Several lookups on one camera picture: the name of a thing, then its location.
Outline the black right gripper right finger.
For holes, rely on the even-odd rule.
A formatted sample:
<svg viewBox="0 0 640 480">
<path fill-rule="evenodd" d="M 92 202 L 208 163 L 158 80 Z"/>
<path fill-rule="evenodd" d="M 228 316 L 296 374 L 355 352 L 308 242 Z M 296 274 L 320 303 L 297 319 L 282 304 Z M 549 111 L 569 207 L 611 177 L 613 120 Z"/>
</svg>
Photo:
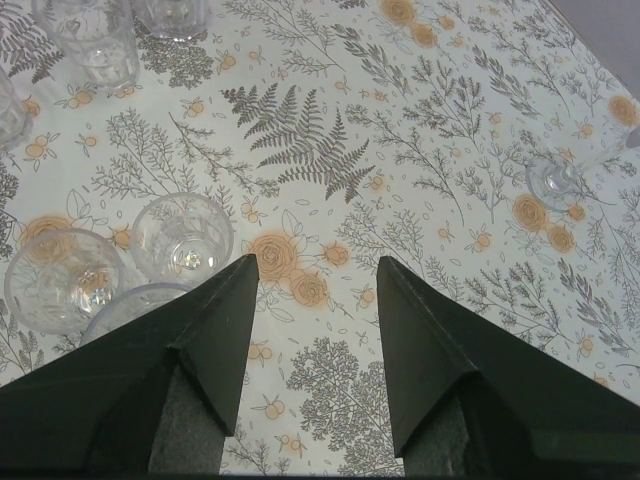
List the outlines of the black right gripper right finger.
<svg viewBox="0 0 640 480">
<path fill-rule="evenodd" d="M 635 476 L 639 409 L 433 289 L 377 269 L 393 449 L 409 476 Z"/>
</svg>

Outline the clear champagne flute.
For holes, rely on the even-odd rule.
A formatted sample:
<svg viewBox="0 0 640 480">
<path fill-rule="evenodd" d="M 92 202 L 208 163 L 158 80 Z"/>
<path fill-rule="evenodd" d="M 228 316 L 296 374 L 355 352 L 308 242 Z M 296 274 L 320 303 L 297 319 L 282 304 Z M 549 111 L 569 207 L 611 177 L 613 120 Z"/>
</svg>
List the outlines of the clear champagne flute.
<svg viewBox="0 0 640 480">
<path fill-rule="evenodd" d="M 583 175 L 597 165 L 639 148 L 639 127 L 633 127 L 597 155 L 572 163 L 557 154 L 535 155 L 526 165 L 530 194 L 551 211 L 567 211 L 586 195 Z"/>
</svg>

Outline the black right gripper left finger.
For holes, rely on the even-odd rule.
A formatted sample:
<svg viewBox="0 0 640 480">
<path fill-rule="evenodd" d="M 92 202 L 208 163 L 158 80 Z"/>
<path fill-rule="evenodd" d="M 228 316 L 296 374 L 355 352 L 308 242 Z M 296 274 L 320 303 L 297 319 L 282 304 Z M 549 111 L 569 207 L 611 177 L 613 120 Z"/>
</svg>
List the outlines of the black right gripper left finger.
<svg viewBox="0 0 640 480">
<path fill-rule="evenodd" d="M 234 434 L 254 255 L 4 386 L 5 473 L 215 473 Z"/>
</svg>

